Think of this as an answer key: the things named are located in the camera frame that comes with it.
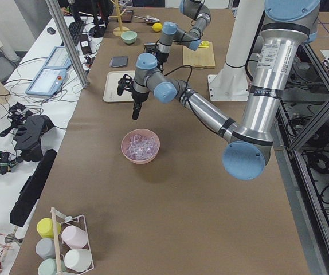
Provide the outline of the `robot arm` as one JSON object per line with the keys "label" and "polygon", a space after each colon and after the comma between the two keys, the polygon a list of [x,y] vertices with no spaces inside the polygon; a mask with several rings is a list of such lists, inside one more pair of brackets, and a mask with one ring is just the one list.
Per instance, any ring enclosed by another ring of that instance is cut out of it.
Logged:
{"label": "robot arm", "polygon": [[201,44],[204,30],[211,23],[211,12],[203,1],[180,1],[179,11],[188,18],[189,25],[164,22],[159,41],[153,52],[158,68],[167,62],[174,42],[196,51]]}
{"label": "robot arm", "polygon": [[165,22],[155,52],[139,55],[134,77],[123,77],[117,91],[131,93],[133,119],[139,117],[150,93],[162,103],[179,100],[203,125],[228,142],[222,156],[225,170],[237,179],[254,179],[269,161],[273,145],[270,129],[280,94],[298,47],[316,36],[319,7],[319,1],[265,1],[260,30],[263,45],[241,123],[222,113],[188,82],[169,79],[162,72],[173,42],[191,50],[200,45],[203,31],[211,21],[210,10],[201,1],[181,2],[181,13],[194,20],[194,26],[185,31],[175,23]]}

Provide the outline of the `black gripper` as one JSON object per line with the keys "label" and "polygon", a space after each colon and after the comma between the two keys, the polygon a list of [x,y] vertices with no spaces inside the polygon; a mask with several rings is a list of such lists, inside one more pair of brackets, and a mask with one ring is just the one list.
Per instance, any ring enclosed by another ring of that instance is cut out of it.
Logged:
{"label": "black gripper", "polygon": [[164,63],[167,62],[169,53],[162,53],[158,50],[156,50],[154,53],[155,53],[155,57],[158,61],[158,64],[163,65]]}
{"label": "black gripper", "polygon": [[133,88],[131,94],[134,100],[132,119],[137,120],[142,108],[142,103],[148,99],[149,91],[138,92],[135,88]]}

